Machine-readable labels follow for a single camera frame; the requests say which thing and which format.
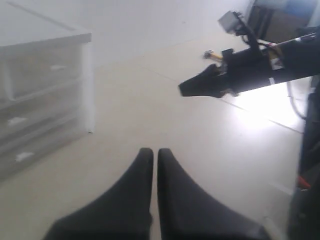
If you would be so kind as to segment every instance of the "black object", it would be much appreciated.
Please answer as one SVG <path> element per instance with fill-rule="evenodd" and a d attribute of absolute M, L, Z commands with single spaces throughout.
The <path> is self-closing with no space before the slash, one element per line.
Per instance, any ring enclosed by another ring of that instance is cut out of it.
<path fill-rule="evenodd" d="M 263 227 L 198 186 L 170 149 L 158 153 L 157 194 L 163 240 L 268 240 Z"/>
<path fill-rule="evenodd" d="M 45 240 L 148 240 L 153 165 L 152 150 L 140 149 L 118 182 L 97 200 L 56 221 Z"/>

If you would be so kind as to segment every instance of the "white cabinet top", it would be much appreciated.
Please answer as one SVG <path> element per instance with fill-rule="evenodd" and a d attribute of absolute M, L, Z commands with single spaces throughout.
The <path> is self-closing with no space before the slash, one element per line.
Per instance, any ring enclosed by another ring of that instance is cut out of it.
<path fill-rule="evenodd" d="M 0 59 L 49 47 L 91 42 L 91 33 L 14 1 L 0 2 Z"/>

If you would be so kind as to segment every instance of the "white wall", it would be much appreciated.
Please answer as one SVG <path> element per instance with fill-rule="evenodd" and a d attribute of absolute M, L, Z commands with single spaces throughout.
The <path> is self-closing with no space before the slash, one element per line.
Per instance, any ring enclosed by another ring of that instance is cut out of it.
<path fill-rule="evenodd" d="M 96 66 L 212 34 L 250 0 L 18 0 L 93 33 Z"/>

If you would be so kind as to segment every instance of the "tiled floor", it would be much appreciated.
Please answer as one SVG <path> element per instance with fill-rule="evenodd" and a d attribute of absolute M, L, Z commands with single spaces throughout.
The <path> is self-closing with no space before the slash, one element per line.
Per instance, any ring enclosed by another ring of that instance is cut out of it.
<path fill-rule="evenodd" d="M 105 192 L 139 148 L 169 147 L 185 170 L 232 209 L 263 221 L 275 196 L 292 189 L 303 122 L 285 86 L 239 98 L 182 98 L 177 85 L 201 72 L 202 52 L 243 49 L 232 36 L 209 36 L 100 67 L 95 73 L 96 132 L 75 141 L 0 186 L 0 239 L 41 239 L 52 222 Z M 294 83 L 303 110 L 308 80 Z M 152 239 L 160 239 L 156 184 Z"/>

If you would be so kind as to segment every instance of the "white drawer unit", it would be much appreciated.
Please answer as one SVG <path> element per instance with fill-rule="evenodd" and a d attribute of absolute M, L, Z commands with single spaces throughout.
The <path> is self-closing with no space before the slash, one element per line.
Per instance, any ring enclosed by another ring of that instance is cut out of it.
<path fill-rule="evenodd" d="M 0 2 L 0 181 L 94 131 L 91 33 Z"/>

